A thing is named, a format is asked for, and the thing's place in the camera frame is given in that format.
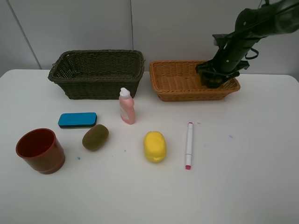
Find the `kiwi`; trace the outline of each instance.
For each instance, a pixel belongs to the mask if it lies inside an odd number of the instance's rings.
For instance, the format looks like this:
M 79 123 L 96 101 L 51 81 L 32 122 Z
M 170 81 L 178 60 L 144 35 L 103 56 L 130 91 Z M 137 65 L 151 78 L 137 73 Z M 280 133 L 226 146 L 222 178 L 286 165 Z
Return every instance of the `kiwi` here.
M 86 149 L 95 151 L 105 144 L 108 135 L 109 131 L 105 126 L 96 125 L 84 135 L 82 144 Z

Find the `pink bottle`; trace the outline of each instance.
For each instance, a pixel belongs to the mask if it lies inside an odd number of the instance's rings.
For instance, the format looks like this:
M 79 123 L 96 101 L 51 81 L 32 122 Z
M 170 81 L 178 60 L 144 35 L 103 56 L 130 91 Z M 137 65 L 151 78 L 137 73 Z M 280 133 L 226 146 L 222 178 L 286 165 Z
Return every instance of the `pink bottle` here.
M 121 88 L 120 92 L 121 119 L 129 125 L 135 123 L 134 100 L 130 96 L 130 91 Z

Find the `marker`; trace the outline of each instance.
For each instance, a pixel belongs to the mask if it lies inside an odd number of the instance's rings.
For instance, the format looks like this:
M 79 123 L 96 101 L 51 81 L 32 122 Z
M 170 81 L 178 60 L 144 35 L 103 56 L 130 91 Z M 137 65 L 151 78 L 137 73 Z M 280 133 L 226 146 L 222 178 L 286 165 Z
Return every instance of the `marker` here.
M 186 169 L 191 169 L 192 159 L 192 139 L 193 139 L 193 123 L 188 124 L 187 146 L 186 146 Z

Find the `red plastic cup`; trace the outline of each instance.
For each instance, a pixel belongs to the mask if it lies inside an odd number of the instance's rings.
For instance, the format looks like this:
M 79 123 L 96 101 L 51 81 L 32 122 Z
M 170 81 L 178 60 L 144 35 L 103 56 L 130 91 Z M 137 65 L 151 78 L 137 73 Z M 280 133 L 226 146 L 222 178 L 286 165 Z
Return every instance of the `red plastic cup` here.
M 54 132 L 40 128 L 28 132 L 18 142 L 16 152 L 41 174 L 53 174 L 64 164 L 65 155 Z

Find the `wicker basket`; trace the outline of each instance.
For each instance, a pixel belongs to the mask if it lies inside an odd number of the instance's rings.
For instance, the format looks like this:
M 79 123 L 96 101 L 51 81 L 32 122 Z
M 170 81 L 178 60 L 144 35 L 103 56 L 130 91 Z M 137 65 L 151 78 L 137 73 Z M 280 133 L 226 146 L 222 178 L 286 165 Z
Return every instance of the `wicker basket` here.
M 151 84 L 163 101 L 220 100 L 240 89 L 233 78 L 218 89 L 209 89 L 200 83 L 195 71 L 205 61 L 155 61 L 149 66 Z
M 144 71 L 135 50 L 73 50 L 53 65 L 49 80 L 70 99 L 118 99 L 121 87 L 134 97 Z

